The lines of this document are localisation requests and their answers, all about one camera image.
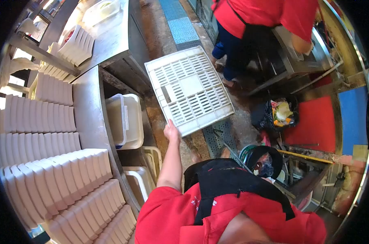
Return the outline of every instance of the yellow pole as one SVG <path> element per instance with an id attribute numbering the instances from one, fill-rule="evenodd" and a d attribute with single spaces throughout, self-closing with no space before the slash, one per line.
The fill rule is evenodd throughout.
<path id="1" fill-rule="evenodd" d="M 323 163 L 335 163 L 335 162 L 330 161 L 330 160 L 319 159 L 319 158 L 306 156 L 306 155 L 302 155 L 302 154 L 296 154 L 296 153 L 292 153 L 292 152 L 289 152 L 289 151 L 283 151 L 283 150 L 277 150 L 277 151 L 280 152 L 280 153 L 283 153 L 283 154 L 290 154 L 290 155 L 294 155 L 294 156 L 301 157 L 301 158 L 304 158 L 304 159 L 312 159 L 312 160 L 320 161 L 320 162 L 323 162 Z"/>

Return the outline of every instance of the white plastic crate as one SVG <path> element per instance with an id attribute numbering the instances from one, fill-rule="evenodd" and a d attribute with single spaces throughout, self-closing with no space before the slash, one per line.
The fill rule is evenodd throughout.
<path id="1" fill-rule="evenodd" d="M 201 46 L 145 63 L 166 118 L 182 136 L 226 118 L 235 109 Z"/>

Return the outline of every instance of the hand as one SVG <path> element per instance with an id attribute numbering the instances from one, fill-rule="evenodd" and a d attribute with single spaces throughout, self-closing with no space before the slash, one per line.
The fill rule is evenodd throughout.
<path id="1" fill-rule="evenodd" d="M 179 144 L 179 142 L 181 141 L 181 135 L 171 119 L 168 120 L 168 124 L 164 128 L 164 136 L 168 139 L 170 143 L 178 142 Z"/>

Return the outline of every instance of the trash bin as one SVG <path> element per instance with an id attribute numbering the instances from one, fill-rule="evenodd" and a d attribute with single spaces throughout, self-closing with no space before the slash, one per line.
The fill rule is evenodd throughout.
<path id="1" fill-rule="evenodd" d="M 286 102 L 289 104 L 289 109 L 292 112 L 292 115 L 289 118 L 293 121 L 290 124 L 284 126 L 276 126 L 274 124 L 274 116 L 272 111 L 271 100 L 269 99 L 265 103 L 261 103 L 255 106 L 254 109 L 251 110 L 251 123 L 257 129 L 272 129 L 276 132 L 282 131 L 288 127 L 294 127 L 299 122 L 299 111 L 298 111 L 298 102 L 296 97 L 288 97 L 285 98 Z"/>
<path id="2" fill-rule="evenodd" d="M 248 145 L 241 150 L 239 158 L 252 172 L 257 168 L 257 164 L 261 164 L 259 161 L 267 162 L 259 167 L 260 171 L 257 175 L 260 177 L 276 179 L 282 170 L 282 155 L 275 148 L 269 146 Z"/>

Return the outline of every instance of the red shirt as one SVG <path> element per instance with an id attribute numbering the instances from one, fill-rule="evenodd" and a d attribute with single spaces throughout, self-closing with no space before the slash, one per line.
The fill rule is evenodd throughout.
<path id="1" fill-rule="evenodd" d="M 311 41 L 312 27 L 319 3 L 317 0 L 229 0 L 234 10 L 248 24 L 273 27 L 282 24 L 291 33 Z M 220 0 L 214 12 L 224 29 L 241 38 L 245 25 L 227 0 Z"/>
<path id="2" fill-rule="evenodd" d="M 264 229 L 274 242 L 324 243 L 326 231 L 315 213 L 303 213 L 294 206 L 295 218 L 286 221 L 279 202 L 253 193 L 226 194 L 214 198 L 211 215 L 202 226 L 193 226 L 201 192 L 199 183 L 182 194 L 171 187 L 152 191 L 137 219 L 136 243 L 217 243 L 228 223 L 241 211 Z"/>

